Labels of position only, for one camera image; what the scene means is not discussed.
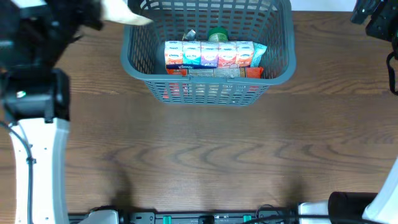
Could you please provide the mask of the snack bag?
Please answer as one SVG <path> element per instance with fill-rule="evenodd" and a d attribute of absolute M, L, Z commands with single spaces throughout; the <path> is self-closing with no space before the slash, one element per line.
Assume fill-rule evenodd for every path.
<path fill-rule="evenodd" d="M 127 24 L 132 26 L 146 26 L 153 20 L 133 13 L 123 0 L 101 0 L 102 20 Z"/>

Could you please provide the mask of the teal wipes packet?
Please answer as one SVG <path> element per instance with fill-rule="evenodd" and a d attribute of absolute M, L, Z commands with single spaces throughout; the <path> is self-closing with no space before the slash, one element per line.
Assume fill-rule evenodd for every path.
<path fill-rule="evenodd" d="M 253 43 L 254 46 L 254 54 L 251 62 L 251 67 L 258 67 L 262 56 L 265 54 L 267 50 L 267 46 L 258 44 L 258 43 Z"/>

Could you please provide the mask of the red spaghetti packet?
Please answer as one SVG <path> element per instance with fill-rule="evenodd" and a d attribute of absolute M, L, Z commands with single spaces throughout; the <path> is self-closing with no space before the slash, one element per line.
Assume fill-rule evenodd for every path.
<path fill-rule="evenodd" d="M 166 69 L 169 75 L 215 78 L 261 78 L 262 67 L 204 68 L 204 69 Z"/>

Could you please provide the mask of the tissue pack multipack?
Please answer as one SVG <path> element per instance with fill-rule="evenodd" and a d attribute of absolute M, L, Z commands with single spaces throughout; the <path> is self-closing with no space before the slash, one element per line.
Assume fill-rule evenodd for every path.
<path fill-rule="evenodd" d="M 164 60 L 167 69 L 249 67 L 254 57 L 251 41 L 166 41 Z"/>

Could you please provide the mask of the green lid jar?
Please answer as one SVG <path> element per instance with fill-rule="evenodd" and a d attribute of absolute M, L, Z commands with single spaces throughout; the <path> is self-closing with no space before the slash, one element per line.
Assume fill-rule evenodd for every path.
<path fill-rule="evenodd" d="M 227 42 L 228 31 L 222 27 L 215 27 L 208 32 L 209 42 Z"/>

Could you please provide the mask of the gold coffee bag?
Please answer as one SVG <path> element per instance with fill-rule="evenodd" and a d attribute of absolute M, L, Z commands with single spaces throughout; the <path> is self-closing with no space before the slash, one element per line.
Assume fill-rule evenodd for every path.
<path fill-rule="evenodd" d="M 196 41 L 197 40 L 196 35 L 197 35 L 197 33 L 193 29 L 191 29 L 189 32 L 187 32 L 183 35 L 182 40 L 183 41 Z"/>

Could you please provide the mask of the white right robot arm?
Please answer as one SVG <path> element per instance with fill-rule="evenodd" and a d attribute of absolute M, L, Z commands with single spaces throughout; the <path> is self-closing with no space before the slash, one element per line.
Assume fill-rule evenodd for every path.
<path fill-rule="evenodd" d="M 391 60 L 397 60 L 397 0 L 358 1 L 351 22 L 362 24 L 370 17 L 366 35 L 386 40 L 392 52 L 386 58 L 389 90 L 397 95 L 397 74 Z M 299 224 L 393 223 L 397 224 L 397 162 L 379 193 L 333 192 L 327 201 L 305 202 L 298 206 Z"/>

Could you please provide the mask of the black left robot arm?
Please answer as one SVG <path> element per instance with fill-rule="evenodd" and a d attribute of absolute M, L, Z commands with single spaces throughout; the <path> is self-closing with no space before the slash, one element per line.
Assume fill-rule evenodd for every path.
<path fill-rule="evenodd" d="M 1 2 L 1 126 L 16 165 L 16 223 L 122 223 L 97 208 L 71 217 L 65 200 L 70 79 L 56 63 L 86 26 L 103 27 L 103 1 Z"/>

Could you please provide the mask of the grey plastic basket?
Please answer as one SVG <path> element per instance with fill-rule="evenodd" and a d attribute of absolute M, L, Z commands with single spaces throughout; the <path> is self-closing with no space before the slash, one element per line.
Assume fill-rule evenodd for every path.
<path fill-rule="evenodd" d="M 152 22 L 124 28 L 122 65 L 160 101 L 246 106 L 294 74 L 294 26 L 288 0 L 128 0 L 127 5 Z M 229 40 L 266 46 L 257 78 L 167 73 L 166 41 L 181 40 L 191 30 L 199 40 L 206 40 L 217 27 L 226 29 Z"/>

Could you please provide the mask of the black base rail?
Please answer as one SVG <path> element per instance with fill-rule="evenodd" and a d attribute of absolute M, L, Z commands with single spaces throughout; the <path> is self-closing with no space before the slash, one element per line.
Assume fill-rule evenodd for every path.
<path fill-rule="evenodd" d="M 283 211 L 261 210 L 260 212 L 206 212 L 206 213 L 154 213 L 137 212 L 123 215 L 120 223 L 129 224 L 227 224 L 244 223 L 257 218 L 285 215 Z"/>

